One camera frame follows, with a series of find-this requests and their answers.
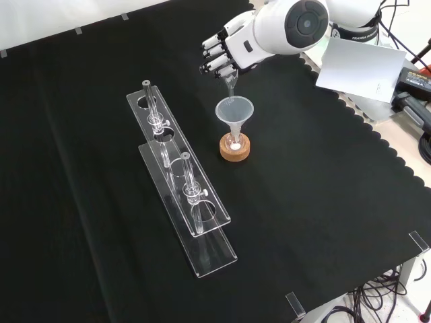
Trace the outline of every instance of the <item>white wall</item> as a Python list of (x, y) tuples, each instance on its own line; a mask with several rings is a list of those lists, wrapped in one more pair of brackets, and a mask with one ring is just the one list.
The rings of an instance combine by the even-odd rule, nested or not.
[(163, 1), (0, 0), (0, 50)]

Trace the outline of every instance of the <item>table clip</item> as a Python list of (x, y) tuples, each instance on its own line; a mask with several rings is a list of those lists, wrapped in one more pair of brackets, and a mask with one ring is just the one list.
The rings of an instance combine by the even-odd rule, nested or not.
[(290, 306), (295, 311), (297, 318), (297, 321), (300, 321), (305, 316), (306, 312), (304, 308), (302, 307), (301, 303), (298, 301), (298, 298), (296, 298), (296, 295), (294, 292), (291, 292), (286, 295), (286, 298), (289, 301)]
[(420, 254), (424, 254), (425, 252), (429, 251), (429, 249), (430, 249), (429, 245), (427, 245), (427, 243), (424, 241), (424, 239), (422, 239), (422, 237), (419, 235), (418, 232), (416, 232), (416, 231), (410, 232), (409, 236), (418, 245), (420, 250), (422, 250), (422, 252)]

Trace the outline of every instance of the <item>black cloth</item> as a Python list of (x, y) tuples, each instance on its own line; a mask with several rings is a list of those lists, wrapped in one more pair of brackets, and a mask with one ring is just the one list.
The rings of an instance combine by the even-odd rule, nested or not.
[[(107, 312), (113, 322), (289, 322), (289, 292), (310, 311), (419, 254), (409, 232), (431, 242), (430, 190), (336, 94), (314, 86), (298, 56), (240, 77), (236, 94), (255, 105), (243, 126), (251, 154), (239, 164), (220, 157), (228, 129), (214, 108), (227, 91), (199, 74), (199, 46), (250, 8), (174, 0), (8, 51), (0, 61), (1, 188), (10, 196), (1, 239), (10, 282), (21, 282), (17, 299), (43, 298), (32, 280), (38, 262), (55, 271), (48, 284), (70, 283), (47, 297), (79, 292), (80, 313), (102, 291), (101, 322)], [(224, 230), (238, 262), (202, 279), (137, 148), (145, 140), (126, 95), (144, 79), (159, 87), (232, 218)], [(64, 205), (73, 239), (82, 244), (84, 231), (88, 246), (57, 231), (69, 219)], [(58, 235), (81, 266), (62, 262)], [(64, 264), (76, 274), (70, 282)], [(100, 290), (91, 298), (95, 273)]]

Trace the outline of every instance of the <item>glass funnel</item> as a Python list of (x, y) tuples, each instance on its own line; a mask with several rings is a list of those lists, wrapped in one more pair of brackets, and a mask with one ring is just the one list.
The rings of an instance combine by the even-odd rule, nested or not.
[(242, 96), (224, 98), (215, 107), (217, 117), (230, 127), (230, 134), (226, 137), (226, 148), (238, 151), (244, 147), (244, 137), (241, 135), (241, 126), (254, 111), (253, 103)]

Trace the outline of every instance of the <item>robotic hand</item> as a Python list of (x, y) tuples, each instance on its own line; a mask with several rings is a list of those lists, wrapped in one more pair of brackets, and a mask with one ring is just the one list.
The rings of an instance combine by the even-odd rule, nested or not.
[(245, 73), (273, 55), (298, 54), (323, 37), (330, 16), (354, 30), (367, 26), (379, 7), (380, 0), (266, 0), (262, 8), (236, 16), (203, 42), (207, 61), (201, 73)]

